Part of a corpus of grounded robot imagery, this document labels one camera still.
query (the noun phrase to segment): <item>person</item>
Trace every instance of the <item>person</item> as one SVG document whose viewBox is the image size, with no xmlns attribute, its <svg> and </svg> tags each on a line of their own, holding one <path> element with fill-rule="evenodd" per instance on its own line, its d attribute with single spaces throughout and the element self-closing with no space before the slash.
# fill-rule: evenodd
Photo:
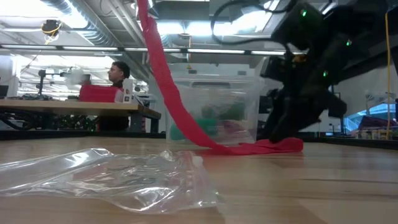
<svg viewBox="0 0 398 224">
<path fill-rule="evenodd" d="M 130 77 L 130 68 L 124 62 L 113 62 L 108 71 L 108 78 L 112 86 L 123 88 L 123 80 Z M 129 118 L 125 116 L 98 117 L 100 131 L 124 131 L 129 127 Z"/>
</svg>

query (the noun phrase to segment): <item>dark hair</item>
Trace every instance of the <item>dark hair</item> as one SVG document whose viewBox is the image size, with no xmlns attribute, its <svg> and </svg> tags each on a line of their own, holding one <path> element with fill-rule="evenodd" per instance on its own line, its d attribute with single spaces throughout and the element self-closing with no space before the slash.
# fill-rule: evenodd
<svg viewBox="0 0 398 224">
<path fill-rule="evenodd" d="M 129 78 L 130 77 L 130 67 L 126 63 L 118 61 L 118 62 L 113 62 L 112 65 L 115 65 L 120 70 L 122 70 L 123 75 L 124 75 L 125 78 Z"/>
</svg>

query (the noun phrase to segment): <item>red box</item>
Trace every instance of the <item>red box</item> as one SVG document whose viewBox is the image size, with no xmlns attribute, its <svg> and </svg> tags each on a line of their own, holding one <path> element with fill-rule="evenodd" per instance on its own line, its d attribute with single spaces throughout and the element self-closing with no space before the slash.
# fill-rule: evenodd
<svg viewBox="0 0 398 224">
<path fill-rule="evenodd" d="M 80 88 L 80 101 L 114 103 L 118 91 L 120 89 L 114 86 L 82 85 Z"/>
</svg>

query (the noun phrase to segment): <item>workbench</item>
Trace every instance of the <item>workbench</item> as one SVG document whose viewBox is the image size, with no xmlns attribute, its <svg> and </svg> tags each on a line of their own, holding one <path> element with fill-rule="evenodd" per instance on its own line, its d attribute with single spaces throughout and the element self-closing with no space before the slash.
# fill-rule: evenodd
<svg viewBox="0 0 398 224">
<path fill-rule="evenodd" d="M 203 155 L 221 201 L 219 208 L 171 215 L 140 215 L 109 202 L 62 197 L 0 197 L 1 223 L 280 223 L 395 224 L 398 152 L 305 143 L 303 153 L 205 156 L 192 145 L 164 139 L 63 138 L 1 141 L 0 163 L 104 147 L 114 154 L 165 149 Z"/>
<path fill-rule="evenodd" d="M 90 103 L 80 101 L 0 100 L 2 109 L 58 115 L 130 116 L 130 131 L 141 132 L 142 118 L 150 119 L 150 131 L 157 133 L 161 114 L 137 104 Z"/>
</svg>

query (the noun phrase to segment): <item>clear plastic bin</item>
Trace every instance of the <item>clear plastic bin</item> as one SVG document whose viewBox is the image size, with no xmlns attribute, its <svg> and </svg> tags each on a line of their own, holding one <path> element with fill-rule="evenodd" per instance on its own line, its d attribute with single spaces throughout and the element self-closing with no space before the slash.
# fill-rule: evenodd
<svg viewBox="0 0 398 224">
<path fill-rule="evenodd" d="M 182 103 L 204 132 L 215 142 L 235 145 L 256 141 L 259 95 L 264 82 L 259 77 L 194 75 L 174 77 Z M 166 116 L 168 142 L 190 142 Z"/>
</svg>

